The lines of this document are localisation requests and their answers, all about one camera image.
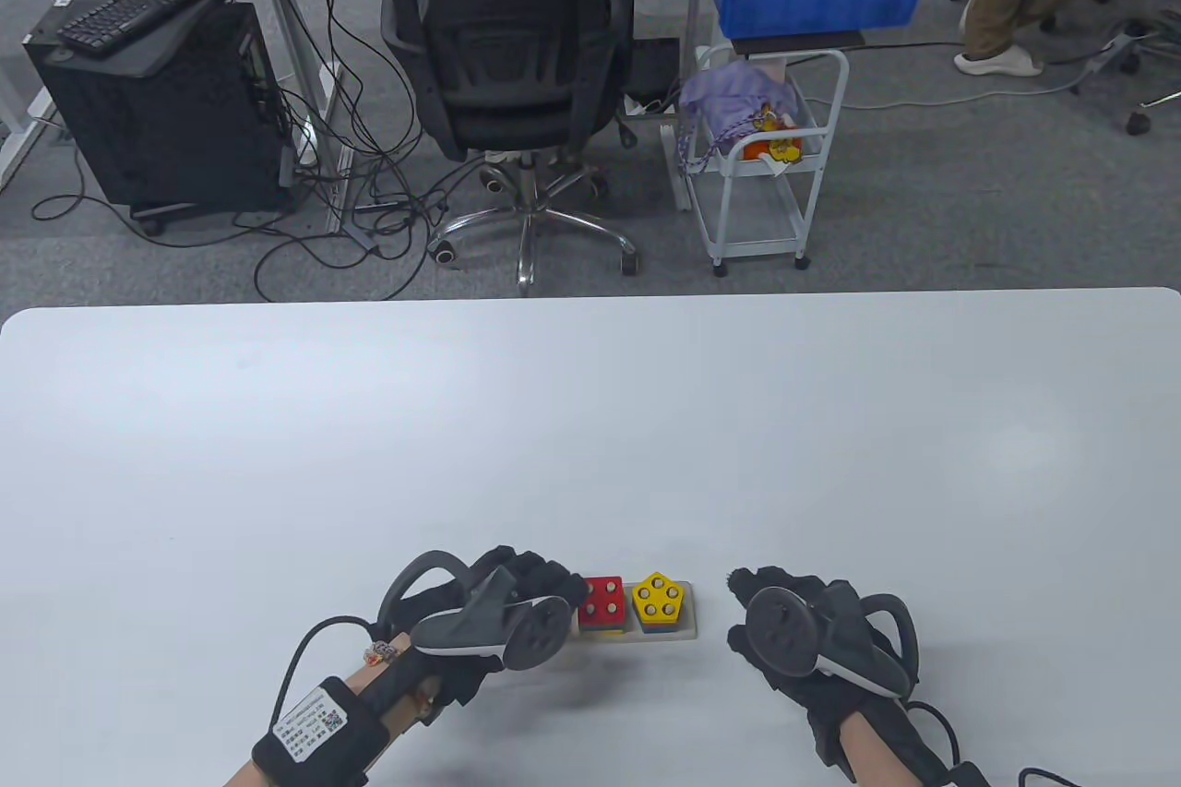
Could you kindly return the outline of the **person's right hand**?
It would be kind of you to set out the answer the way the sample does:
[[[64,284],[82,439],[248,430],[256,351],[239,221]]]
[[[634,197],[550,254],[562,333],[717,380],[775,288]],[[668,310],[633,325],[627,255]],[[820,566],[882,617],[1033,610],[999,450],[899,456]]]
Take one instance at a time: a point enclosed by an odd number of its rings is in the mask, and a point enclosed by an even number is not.
[[[727,588],[744,609],[729,648],[805,711],[824,766],[864,786],[941,782],[948,767],[908,710],[918,636],[898,597],[775,565],[738,567]]]

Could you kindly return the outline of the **person's left hand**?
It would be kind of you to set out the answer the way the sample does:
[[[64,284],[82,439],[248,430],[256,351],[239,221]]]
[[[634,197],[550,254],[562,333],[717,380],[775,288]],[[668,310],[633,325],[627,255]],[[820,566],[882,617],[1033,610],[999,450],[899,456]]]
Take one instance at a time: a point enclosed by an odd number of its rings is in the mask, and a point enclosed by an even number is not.
[[[415,594],[389,591],[379,619],[411,639],[407,672],[435,677],[435,709],[465,705],[490,674],[524,672],[565,648],[588,598],[578,572],[501,545],[458,575]]]

